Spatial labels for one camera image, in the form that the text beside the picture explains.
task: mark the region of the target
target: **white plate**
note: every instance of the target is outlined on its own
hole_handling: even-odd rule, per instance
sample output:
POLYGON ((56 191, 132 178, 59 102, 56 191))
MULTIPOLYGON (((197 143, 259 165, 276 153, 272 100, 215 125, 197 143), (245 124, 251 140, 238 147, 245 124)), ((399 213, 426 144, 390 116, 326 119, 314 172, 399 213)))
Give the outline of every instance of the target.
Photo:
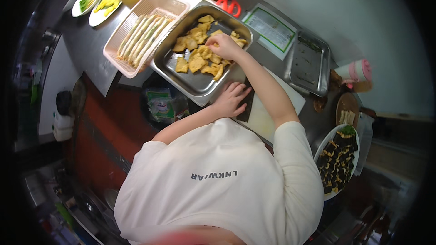
POLYGON ((106 11, 105 8, 99 10, 98 12, 94 12, 94 10, 99 6, 99 4, 95 4, 94 8, 92 8, 91 14, 89 15, 89 25, 91 27, 95 27, 95 26, 101 24, 103 21, 105 21, 109 16, 111 16, 112 13, 114 13, 116 11, 117 8, 119 8, 119 6, 122 4, 122 2, 120 2, 118 4, 118 6, 108 14, 108 16, 105 16, 105 11, 106 11))
MULTIPOLYGON (((327 143, 330 140, 333 140, 336 131, 342 129, 343 127, 345 127, 347 124, 341 124, 341 125, 337 125, 335 128, 333 128, 330 133, 328 133, 328 135, 326 135, 326 137, 324 138, 324 140, 321 142, 320 146, 318 147, 317 152, 315 153, 315 156, 313 157, 313 159, 315 160, 315 163, 317 162, 321 152, 324 150, 325 146, 327 145, 327 143)), ((359 150, 360 150, 360 141, 359 141, 359 136, 357 134, 356 129, 354 129, 354 131, 356 132, 356 140, 357 140, 357 151, 355 151, 354 154, 354 159, 353 159, 353 170, 352 173, 350 174, 350 179, 353 177, 353 173, 356 170, 356 165, 357 165, 357 161, 359 160, 359 150)), ((327 201, 331 198, 333 198, 334 196, 338 195, 342 190, 338 191, 337 193, 335 192, 330 192, 329 194, 324 194, 324 201, 327 201)))
POLYGON ((76 2, 73 5, 73 8, 71 9, 71 15, 73 17, 78 17, 80 15, 84 15, 84 14, 89 13, 92 10, 92 8, 94 8, 95 4, 97 2, 99 2, 100 0, 94 0, 94 2, 91 4, 91 6, 89 6, 84 12, 82 12, 80 10, 80 1, 82 1, 82 0, 76 0, 76 2))

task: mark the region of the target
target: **green vegetable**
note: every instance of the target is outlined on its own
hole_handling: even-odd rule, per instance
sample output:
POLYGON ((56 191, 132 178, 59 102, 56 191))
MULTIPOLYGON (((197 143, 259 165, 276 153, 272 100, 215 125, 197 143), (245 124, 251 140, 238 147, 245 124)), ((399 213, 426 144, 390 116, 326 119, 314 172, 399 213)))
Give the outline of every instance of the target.
POLYGON ((90 0, 81 0, 80 1, 80 11, 84 12, 86 10, 86 6, 90 0))
POLYGON ((356 130, 351 125, 346 125, 344 128, 341 129, 341 133, 345 135, 356 135, 356 130))

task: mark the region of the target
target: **white cutting board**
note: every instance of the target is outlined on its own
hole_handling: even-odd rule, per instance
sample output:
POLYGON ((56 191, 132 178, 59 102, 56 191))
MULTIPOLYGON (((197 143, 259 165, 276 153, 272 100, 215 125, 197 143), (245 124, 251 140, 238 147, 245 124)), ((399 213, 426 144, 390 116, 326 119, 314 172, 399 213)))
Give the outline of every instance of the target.
MULTIPOLYGON (((264 67, 266 71, 268 71, 273 78, 280 84, 281 87, 286 91, 288 97, 291 99, 292 104, 295 107, 295 111, 297 115, 301 112, 302 107, 306 100, 297 93, 291 86, 289 86, 282 79, 277 77, 274 73, 268 70, 268 68, 264 67)), ((253 132, 259 134, 264 139, 268 140, 271 143, 274 143, 274 132, 275 125, 273 119, 270 117, 262 102, 259 99, 259 96, 255 93, 253 97, 253 105, 251 107, 250 117, 248 122, 238 121, 236 122, 246 126, 251 129, 253 132)))

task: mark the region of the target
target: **person's hand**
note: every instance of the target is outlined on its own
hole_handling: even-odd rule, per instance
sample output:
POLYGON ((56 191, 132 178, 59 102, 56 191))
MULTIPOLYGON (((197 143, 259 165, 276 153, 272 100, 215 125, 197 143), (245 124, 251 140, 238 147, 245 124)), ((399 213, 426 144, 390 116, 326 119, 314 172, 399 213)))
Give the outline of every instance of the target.
POLYGON ((248 95, 251 91, 251 87, 247 88, 243 83, 227 83, 224 86, 224 91, 218 97, 218 99, 210 106, 210 108, 216 114, 217 119, 222 117, 236 117, 247 107, 244 103, 238 108, 238 104, 248 95))
POLYGON ((244 50, 227 34, 217 34, 206 41, 206 46, 216 55, 226 60, 236 60, 237 56, 244 53, 244 50))

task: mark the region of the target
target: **pink thermos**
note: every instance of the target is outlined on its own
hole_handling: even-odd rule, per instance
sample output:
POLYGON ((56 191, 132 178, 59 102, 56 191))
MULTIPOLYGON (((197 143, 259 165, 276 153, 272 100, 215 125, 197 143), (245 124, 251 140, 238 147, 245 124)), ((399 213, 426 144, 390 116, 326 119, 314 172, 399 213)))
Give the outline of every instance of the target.
POLYGON ((342 77, 342 83, 348 84, 348 87, 352 87, 352 83, 371 81, 372 79, 371 66, 367 59, 361 59, 338 67, 335 69, 335 72, 342 77))

